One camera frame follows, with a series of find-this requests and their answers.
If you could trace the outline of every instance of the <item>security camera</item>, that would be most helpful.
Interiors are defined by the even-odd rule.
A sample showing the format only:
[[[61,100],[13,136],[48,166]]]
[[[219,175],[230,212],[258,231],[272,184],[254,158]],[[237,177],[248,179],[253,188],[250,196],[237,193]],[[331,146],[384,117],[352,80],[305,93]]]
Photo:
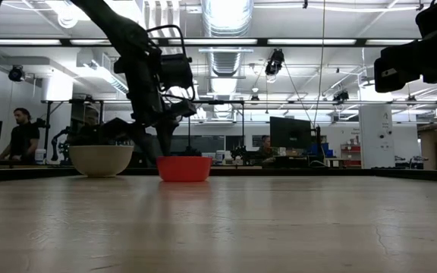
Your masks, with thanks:
[[[23,71],[23,66],[13,65],[13,69],[9,71],[8,78],[13,82],[20,83],[24,81],[26,76],[26,73]]]

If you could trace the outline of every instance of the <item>man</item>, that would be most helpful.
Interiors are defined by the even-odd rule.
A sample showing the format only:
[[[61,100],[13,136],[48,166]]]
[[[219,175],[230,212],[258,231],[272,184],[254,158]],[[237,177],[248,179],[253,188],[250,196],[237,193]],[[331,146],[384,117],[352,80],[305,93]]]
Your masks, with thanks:
[[[278,155],[278,152],[271,147],[271,137],[263,136],[262,140],[263,140],[263,144],[261,145],[258,151],[261,157],[263,157],[264,159],[269,159]]]
[[[0,155],[0,159],[4,160],[9,156],[10,160],[34,163],[38,148],[38,127],[30,122],[31,115],[25,108],[16,108],[13,114],[18,126],[11,131],[11,142]]]

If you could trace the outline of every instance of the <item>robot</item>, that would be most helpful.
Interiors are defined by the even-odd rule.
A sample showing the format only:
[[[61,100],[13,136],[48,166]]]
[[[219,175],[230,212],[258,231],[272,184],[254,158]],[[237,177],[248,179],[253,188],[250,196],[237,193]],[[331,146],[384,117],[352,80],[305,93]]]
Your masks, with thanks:
[[[125,134],[154,162],[156,157],[152,150],[152,137],[145,131],[152,126],[156,129],[163,155],[170,155],[171,136],[178,126],[177,118],[188,118],[196,114],[193,104],[193,74],[190,68],[192,60],[187,57],[180,28],[168,25],[145,30],[132,20],[116,14],[103,0],[71,1],[106,34],[120,54],[114,71],[126,76],[129,86],[127,98],[131,101],[131,117],[135,120],[132,124],[117,118],[109,121],[95,130],[87,131],[86,135],[79,136],[80,144],[105,145],[109,140]],[[178,29],[182,53],[162,55],[162,50],[148,37],[149,32],[163,28]],[[172,86],[192,88],[193,98],[164,94]],[[168,105],[164,97],[174,97],[181,101]]]

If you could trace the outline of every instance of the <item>ceiling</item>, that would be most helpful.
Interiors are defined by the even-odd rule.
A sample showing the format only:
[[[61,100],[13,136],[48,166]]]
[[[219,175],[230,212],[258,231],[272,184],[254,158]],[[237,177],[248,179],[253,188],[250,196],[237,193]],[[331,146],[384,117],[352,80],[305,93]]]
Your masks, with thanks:
[[[137,8],[135,0],[120,0],[120,5],[126,9]],[[21,1],[4,1],[0,8],[0,38],[72,38],[95,39],[105,38],[103,32],[92,21],[79,21],[71,28],[65,29],[58,24],[58,16],[54,11],[48,11],[45,1],[32,1],[30,5]],[[320,7],[323,1],[309,1],[310,7]],[[430,0],[424,0],[426,6]],[[159,6],[156,2],[159,24]],[[418,11],[393,11],[376,13],[357,13],[326,11],[317,8],[303,9],[303,1],[255,0],[250,37],[267,38],[320,38],[323,31],[323,15],[325,17],[326,38],[419,38],[419,30],[415,24]],[[415,0],[327,0],[326,7],[365,9],[365,8],[406,8],[419,5]],[[145,2],[145,18],[149,20],[149,4]],[[32,11],[31,8],[45,9]],[[186,37],[204,36],[200,0],[180,1],[180,27]],[[206,54],[199,52],[200,47],[187,48],[187,54],[192,57],[191,64],[195,80],[198,82],[199,94],[204,97],[210,93],[209,69]],[[379,57],[382,48],[283,48],[288,69],[280,71],[274,83],[267,83],[262,71],[265,61],[274,48],[254,47],[253,52],[244,53],[239,76],[245,77],[237,84],[237,91],[231,99],[250,99],[252,88],[259,89],[261,100],[298,99],[298,94],[305,100],[316,100],[319,93],[321,99],[332,99],[333,93],[340,88],[348,90],[351,99],[357,99],[359,89],[357,75],[363,67],[372,67]],[[76,55],[80,48],[24,48],[0,47],[0,56],[45,56],[66,67],[72,73],[79,75],[74,87],[75,92],[91,93],[95,97],[116,99],[116,91],[107,82],[99,78],[82,74],[77,66]],[[96,49],[104,52],[111,59],[118,58],[118,53],[109,47]],[[367,69],[361,75],[372,76]],[[340,86],[329,89],[338,81]],[[430,86],[421,81],[408,84],[403,90],[393,93],[394,99],[406,99],[409,94],[429,91]],[[420,96],[419,99],[437,100],[437,90]],[[433,107],[426,106],[426,111]]]

